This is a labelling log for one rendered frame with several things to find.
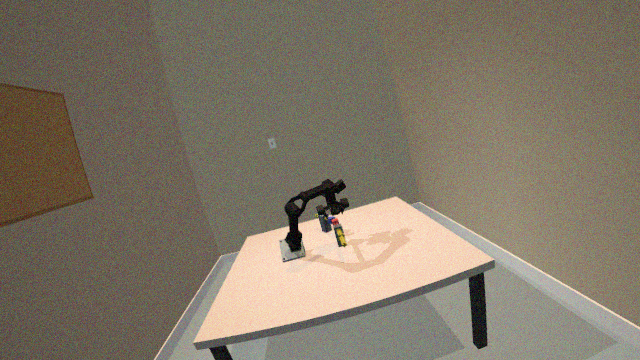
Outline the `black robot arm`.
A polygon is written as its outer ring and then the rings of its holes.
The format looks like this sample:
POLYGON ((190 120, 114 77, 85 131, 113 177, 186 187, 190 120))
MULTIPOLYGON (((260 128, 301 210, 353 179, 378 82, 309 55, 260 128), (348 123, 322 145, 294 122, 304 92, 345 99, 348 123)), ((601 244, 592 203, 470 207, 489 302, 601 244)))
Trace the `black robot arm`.
MULTIPOLYGON (((284 210, 289 220, 289 231, 287 232, 285 241, 289 244, 291 253, 300 251, 301 249, 302 233, 298 230, 298 217, 304 212, 307 202, 320 195, 324 196, 327 201, 332 201, 335 199, 335 193, 338 194, 345 188, 346 186, 342 179, 335 184, 330 179, 326 179, 321 185, 300 192, 298 196, 291 198, 286 203, 284 210), (303 201, 301 209, 294 203, 294 201, 298 199, 303 201)), ((329 204, 329 209, 332 216, 339 215, 343 211, 342 206, 340 206, 337 201, 332 205, 329 204)))

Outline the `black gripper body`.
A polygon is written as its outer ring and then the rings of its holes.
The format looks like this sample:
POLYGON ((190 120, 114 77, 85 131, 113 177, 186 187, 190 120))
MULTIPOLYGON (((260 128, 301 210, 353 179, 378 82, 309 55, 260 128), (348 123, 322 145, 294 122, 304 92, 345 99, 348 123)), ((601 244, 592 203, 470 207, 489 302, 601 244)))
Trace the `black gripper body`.
MULTIPOLYGON (((330 205, 332 205, 332 204, 334 204, 335 202, 336 202, 336 197, 335 197, 335 199, 334 199, 334 200, 332 200, 332 201, 327 201, 327 200, 326 200, 327 206, 325 206, 325 207, 323 207, 323 205, 319 205, 319 206, 317 206, 317 207, 316 207, 316 209, 317 209, 318 215, 319 215, 319 216, 320 216, 320 215, 323 215, 323 214, 325 213, 324 211, 326 211, 326 210, 330 210, 330 209, 329 209, 329 204, 330 204, 330 205)), ((342 205, 342 207, 343 207, 343 208, 347 208, 347 207, 349 207, 349 202, 348 202, 347 198, 340 199, 340 202, 338 202, 338 203, 339 203, 339 205, 342 205)))

